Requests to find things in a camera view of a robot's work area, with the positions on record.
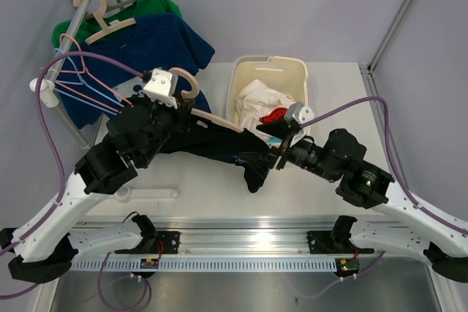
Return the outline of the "beige wooden hanger front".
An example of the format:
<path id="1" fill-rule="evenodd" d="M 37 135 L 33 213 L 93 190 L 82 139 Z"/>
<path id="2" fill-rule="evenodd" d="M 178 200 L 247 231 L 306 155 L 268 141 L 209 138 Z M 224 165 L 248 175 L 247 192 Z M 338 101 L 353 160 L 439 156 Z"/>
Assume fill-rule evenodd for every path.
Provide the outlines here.
<path id="1" fill-rule="evenodd" d="M 177 75 L 179 77 L 182 77 L 185 79 L 189 84 L 190 84 L 190 90 L 186 91 L 183 90 L 181 92 L 181 97 L 183 100 L 188 100 L 188 99 L 194 99 L 199 93 L 200 93 L 200 87 L 193 75 L 191 75 L 189 72 L 186 70 L 179 68 L 179 67 L 173 67 L 169 70 L 169 73 L 173 75 Z M 234 123 L 225 120 L 217 115 L 213 115 L 211 113 L 207 113 L 202 110 L 198 110 L 193 108 L 192 109 L 192 114 L 199 117 L 199 118 L 204 118 L 206 120 L 211 121 L 212 123 L 215 123 L 218 126 L 222 126 L 224 128 L 228 128 L 233 130 L 234 132 L 241 133 L 244 131 L 240 126 L 235 125 Z"/>

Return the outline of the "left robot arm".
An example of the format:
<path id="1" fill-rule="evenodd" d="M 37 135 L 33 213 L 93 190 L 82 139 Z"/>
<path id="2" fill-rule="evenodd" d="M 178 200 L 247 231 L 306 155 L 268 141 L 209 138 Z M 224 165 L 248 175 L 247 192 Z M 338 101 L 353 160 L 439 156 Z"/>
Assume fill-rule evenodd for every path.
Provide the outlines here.
<path id="1" fill-rule="evenodd" d="M 177 95 L 166 105 L 137 97 L 107 122 L 104 139 L 75 164 L 59 193 L 20 228 L 1 231 L 1 248 L 15 256 L 13 279 L 45 284 L 88 257 L 109 252 L 146 254 L 156 246 L 157 230 L 147 216 L 90 232 L 71 229 L 87 212 L 149 166 L 172 132 L 187 132 L 193 99 Z"/>

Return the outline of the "black t shirt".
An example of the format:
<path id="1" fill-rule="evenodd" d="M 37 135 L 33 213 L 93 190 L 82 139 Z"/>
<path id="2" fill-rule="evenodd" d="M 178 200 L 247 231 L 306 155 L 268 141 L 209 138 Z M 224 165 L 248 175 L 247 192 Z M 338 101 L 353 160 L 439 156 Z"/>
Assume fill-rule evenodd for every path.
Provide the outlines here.
<path id="1" fill-rule="evenodd" d="M 235 132 L 195 116 L 190 121 L 189 131 L 173 132 L 160 152 L 185 152 L 243 167 L 247 188 L 255 193 L 268 177 L 269 150 L 264 141 L 246 129 Z"/>

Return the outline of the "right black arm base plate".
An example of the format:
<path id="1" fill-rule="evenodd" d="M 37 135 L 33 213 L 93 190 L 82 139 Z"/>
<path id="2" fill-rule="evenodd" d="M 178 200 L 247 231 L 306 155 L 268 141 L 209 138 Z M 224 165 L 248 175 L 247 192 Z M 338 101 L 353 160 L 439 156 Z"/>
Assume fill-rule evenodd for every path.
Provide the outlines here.
<path id="1" fill-rule="evenodd" d="M 373 248 L 359 248 L 349 238 L 332 237 L 332 231 L 309 231 L 306 234 L 310 254 L 373 254 Z"/>

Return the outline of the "light blue t shirt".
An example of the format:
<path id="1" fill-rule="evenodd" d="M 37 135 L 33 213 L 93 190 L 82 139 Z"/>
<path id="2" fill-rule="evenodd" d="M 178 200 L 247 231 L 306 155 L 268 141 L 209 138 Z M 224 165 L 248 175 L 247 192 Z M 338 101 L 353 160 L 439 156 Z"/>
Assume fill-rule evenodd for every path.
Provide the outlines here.
<path id="1" fill-rule="evenodd" d="M 282 143 L 282 140 L 277 137 L 267 136 L 265 141 L 269 146 L 277 146 Z"/>

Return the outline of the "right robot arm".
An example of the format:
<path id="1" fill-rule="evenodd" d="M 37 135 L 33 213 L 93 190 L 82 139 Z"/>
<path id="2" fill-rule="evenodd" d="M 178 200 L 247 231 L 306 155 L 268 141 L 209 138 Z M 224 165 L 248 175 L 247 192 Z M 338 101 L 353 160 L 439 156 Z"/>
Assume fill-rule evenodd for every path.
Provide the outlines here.
<path id="1" fill-rule="evenodd" d="M 327 254 L 369 254 L 387 251 L 417 259 L 439 275 L 467 282 L 467 223 L 437 210 L 415 195 L 405 193 L 393 176 L 364 159 L 366 147 L 346 129 L 330 132 L 324 146 L 305 136 L 293 142 L 300 127 L 280 119 L 261 124 L 258 130 L 282 141 L 270 152 L 271 166 L 286 163 L 331 183 L 336 193 L 358 208 L 392 216 L 398 226 L 371 224 L 353 216 L 339 216 L 333 229 L 308 233 Z"/>

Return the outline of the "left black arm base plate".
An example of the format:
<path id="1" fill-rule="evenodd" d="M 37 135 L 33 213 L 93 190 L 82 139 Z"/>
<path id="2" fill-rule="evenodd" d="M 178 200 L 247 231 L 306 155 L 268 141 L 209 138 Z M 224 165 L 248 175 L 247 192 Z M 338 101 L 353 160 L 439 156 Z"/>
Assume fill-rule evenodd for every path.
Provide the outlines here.
<path id="1" fill-rule="evenodd" d="M 158 231 L 156 241 L 150 248 L 150 254 L 176 255 L 180 246 L 181 233 L 179 231 Z"/>

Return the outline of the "blue wire hanger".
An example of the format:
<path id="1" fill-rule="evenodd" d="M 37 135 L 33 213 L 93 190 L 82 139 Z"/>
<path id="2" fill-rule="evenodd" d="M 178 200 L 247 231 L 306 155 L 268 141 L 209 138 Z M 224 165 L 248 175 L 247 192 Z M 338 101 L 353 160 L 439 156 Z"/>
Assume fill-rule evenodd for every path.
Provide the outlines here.
<path id="1" fill-rule="evenodd" d="M 104 93 L 102 93 L 101 91 L 97 90 L 95 87 L 91 86 L 83 77 L 83 75 L 86 73 L 86 70 L 85 70 L 85 64 L 84 64 L 84 57 L 81 57 L 81 63 L 82 63 L 82 69 L 78 69 L 78 66 L 77 64 L 74 62 L 74 60 L 71 58 L 71 57 L 67 57 L 67 60 L 68 62 L 71 63 L 72 67 L 73 67 L 73 70 L 65 70 L 65 69 L 62 69 L 60 71 L 60 73 L 64 73 L 64 74 L 73 74 L 73 75 L 76 75 L 78 80 L 77 81 L 63 81 L 63 80 L 58 80 L 58 82 L 62 85 L 65 85 L 65 87 L 72 91 L 71 89 L 71 86 L 72 85 L 76 85 L 76 86 L 83 86 L 85 88 L 87 88 L 88 90 L 94 92 L 95 94 L 97 94 L 98 96 L 102 97 L 104 100 L 106 100 L 107 102 L 109 103 L 112 103 L 113 105 L 116 105 L 117 107 L 123 107 L 124 105 L 118 100 L 118 99 L 115 99 L 115 98 L 112 98 Z M 110 105 L 108 104 L 105 104 L 104 102 L 101 102 L 99 100 L 97 100 L 95 102 L 95 99 L 92 99 L 90 96 L 85 96 L 85 94 L 80 94 L 83 98 L 86 98 L 87 100 L 89 101 L 92 101 L 95 105 L 100 105 L 102 108 L 106 109 L 106 110 L 109 110 L 111 111 L 113 114 L 116 114 L 117 113 L 117 109 L 115 107 L 111 107 Z"/>

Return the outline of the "white red print t shirt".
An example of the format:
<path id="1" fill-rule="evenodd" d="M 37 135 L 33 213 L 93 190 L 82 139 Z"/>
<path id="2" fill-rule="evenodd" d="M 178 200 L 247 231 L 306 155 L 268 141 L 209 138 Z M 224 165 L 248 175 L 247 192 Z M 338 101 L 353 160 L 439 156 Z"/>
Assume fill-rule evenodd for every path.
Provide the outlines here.
<path id="1" fill-rule="evenodd" d="M 268 140 L 270 136 L 259 131 L 257 126 L 282 118 L 290 105 L 295 103 L 291 96 L 269 88 L 260 80 L 253 80 L 235 99 L 238 124 Z"/>

